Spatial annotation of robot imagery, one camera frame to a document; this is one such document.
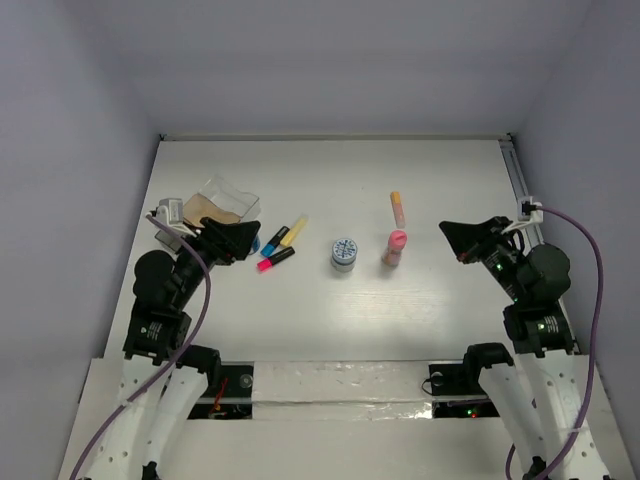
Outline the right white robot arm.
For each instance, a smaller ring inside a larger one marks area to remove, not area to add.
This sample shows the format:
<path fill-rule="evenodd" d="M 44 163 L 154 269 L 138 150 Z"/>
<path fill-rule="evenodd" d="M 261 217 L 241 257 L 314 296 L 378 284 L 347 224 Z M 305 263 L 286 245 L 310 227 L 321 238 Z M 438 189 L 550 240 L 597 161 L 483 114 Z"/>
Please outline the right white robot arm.
<path fill-rule="evenodd" d="M 503 324 L 513 347 L 471 345 L 454 382 L 484 392 L 512 440 L 526 479 L 608 479 L 587 413 L 595 367 L 586 384 L 574 373 L 574 338 L 560 299 L 571 286 L 570 260 L 558 247 L 530 250 L 517 243 L 541 213 L 511 221 L 493 217 L 478 224 L 443 221 L 439 228 L 462 264 L 482 264 L 511 305 Z"/>

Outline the blue black highlighter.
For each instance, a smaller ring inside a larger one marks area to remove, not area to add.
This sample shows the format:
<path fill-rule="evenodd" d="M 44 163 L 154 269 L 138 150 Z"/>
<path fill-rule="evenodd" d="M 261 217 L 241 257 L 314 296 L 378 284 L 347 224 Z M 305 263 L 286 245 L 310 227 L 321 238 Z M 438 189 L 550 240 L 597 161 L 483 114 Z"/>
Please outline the blue black highlighter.
<path fill-rule="evenodd" d="M 289 228 L 287 226 L 282 226 L 261 249 L 261 256 L 264 258 L 270 257 L 275 252 L 276 248 L 280 245 L 280 242 L 284 239 L 288 232 Z"/>

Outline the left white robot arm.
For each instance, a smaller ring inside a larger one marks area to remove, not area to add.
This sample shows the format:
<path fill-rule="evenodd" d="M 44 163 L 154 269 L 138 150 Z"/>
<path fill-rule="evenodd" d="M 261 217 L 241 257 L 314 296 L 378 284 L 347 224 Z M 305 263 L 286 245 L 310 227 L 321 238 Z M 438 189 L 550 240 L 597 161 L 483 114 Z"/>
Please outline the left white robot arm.
<path fill-rule="evenodd" d="M 73 469 L 75 479 L 161 478 L 196 402 L 221 383 L 219 351 L 194 340 L 211 302 L 212 269 L 245 260 L 260 224 L 205 218 L 191 229 L 159 212 L 147 218 L 179 248 L 149 251 L 134 266 L 117 404 L 85 448 L 94 460 L 85 472 Z"/>

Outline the clear plastic organizer tray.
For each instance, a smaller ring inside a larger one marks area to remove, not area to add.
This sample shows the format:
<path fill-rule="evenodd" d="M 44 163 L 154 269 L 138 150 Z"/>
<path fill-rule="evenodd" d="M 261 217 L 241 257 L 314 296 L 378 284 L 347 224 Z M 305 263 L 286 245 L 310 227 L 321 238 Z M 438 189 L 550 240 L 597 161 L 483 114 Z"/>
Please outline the clear plastic organizer tray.
<path fill-rule="evenodd" d="M 220 175 L 214 175 L 188 200 L 183 201 L 185 227 L 181 231 L 173 231 L 181 236 L 196 236 L 203 228 L 201 219 L 204 217 L 223 224 L 235 224 L 257 220 L 260 213 L 257 195 L 240 191 Z"/>

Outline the round blue white tape tin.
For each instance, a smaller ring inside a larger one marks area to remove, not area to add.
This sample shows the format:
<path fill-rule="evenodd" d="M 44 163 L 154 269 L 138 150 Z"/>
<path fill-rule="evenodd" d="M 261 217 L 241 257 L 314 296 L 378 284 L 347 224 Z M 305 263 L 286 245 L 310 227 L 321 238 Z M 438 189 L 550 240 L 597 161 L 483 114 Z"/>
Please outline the round blue white tape tin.
<path fill-rule="evenodd" d="M 336 240 L 331 249 L 331 264 L 335 270 L 341 273 L 354 269 L 358 254 L 358 246 L 351 238 Z"/>

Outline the aluminium rail at right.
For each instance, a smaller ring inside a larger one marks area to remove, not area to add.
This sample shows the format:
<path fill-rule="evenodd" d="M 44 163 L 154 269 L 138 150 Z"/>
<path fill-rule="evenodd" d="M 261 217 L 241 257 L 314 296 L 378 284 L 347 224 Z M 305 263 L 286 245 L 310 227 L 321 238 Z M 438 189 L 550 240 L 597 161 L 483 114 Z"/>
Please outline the aluminium rail at right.
<path fill-rule="evenodd" d="M 571 285 L 570 261 L 558 247 L 543 241 L 541 203 L 529 194 L 513 142 L 501 140 L 499 147 L 516 196 L 515 220 L 505 232 L 523 235 L 527 244 L 516 267 L 516 284 L 522 292 L 503 312 L 507 334 L 518 354 L 571 353 L 574 338 L 561 305 Z"/>

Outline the yellow highlighter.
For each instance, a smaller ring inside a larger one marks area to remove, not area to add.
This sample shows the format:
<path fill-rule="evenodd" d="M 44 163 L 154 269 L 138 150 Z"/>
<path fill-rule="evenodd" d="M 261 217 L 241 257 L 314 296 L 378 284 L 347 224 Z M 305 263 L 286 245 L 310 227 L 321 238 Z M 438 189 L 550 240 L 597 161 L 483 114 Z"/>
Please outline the yellow highlighter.
<path fill-rule="evenodd" d="M 297 236 L 300 234 L 300 232 L 307 225 L 307 222 L 308 222 L 308 216 L 301 215 L 293 224 L 293 226 L 289 228 L 289 231 L 285 234 L 285 236 L 280 241 L 280 245 L 282 247 L 290 247 L 293 244 L 294 240 L 297 238 Z"/>

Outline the orange pink highlighter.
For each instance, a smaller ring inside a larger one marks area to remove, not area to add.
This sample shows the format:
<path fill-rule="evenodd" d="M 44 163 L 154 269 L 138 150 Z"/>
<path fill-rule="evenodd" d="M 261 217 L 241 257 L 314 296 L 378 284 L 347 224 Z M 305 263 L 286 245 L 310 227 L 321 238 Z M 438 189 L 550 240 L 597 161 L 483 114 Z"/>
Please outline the orange pink highlighter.
<path fill-rule="evenodd" d="M 405 219 L 404 208 L 403 208 L 400 193 L 398 191 L 392 191 L 390 194 L 390 201 L 391 201 L 396 228 L 405 229 L 406 219 Z"/>

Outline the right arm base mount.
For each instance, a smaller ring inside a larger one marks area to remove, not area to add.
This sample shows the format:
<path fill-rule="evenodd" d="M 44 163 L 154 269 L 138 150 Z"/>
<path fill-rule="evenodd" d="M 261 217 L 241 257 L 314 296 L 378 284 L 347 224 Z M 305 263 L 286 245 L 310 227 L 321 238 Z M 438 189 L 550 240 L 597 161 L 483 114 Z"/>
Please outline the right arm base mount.
<path fill-rule="evenodd" d="M 499 417 L 485 392 L 467 379 L 461 363 L 432 363 L 428 369 L 421 390 L 431 399 L 435 419 Z"/>

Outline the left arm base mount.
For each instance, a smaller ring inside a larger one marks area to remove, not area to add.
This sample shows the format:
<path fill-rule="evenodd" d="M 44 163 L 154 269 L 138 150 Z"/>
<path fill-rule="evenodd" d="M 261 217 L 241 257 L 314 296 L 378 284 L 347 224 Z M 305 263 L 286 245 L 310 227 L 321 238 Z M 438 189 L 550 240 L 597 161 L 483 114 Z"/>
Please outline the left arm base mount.
<path fill-rule="evenodd" d="M 253 411 L 253 363 L 222 364 L 218 383 L 192 408 L 189 420 L 247 420 Z"/>

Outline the pink black highlighter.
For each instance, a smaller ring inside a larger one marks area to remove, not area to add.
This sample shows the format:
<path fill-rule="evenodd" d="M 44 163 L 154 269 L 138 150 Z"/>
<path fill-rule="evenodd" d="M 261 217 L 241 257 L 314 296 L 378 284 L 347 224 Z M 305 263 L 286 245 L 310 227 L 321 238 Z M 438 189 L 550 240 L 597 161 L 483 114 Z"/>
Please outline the pink black highlighter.
<path fill-rule="evenodd" d="M 257 270 L 260 273 L 266 272 L 275 265 L 281 263 L 282 261 L 290 258 L 296 253 L 295 249 L 291 246 L 286 247 L 276 253 L 273 253 L 271 256 L 265 258 L 257 264 Z"/>

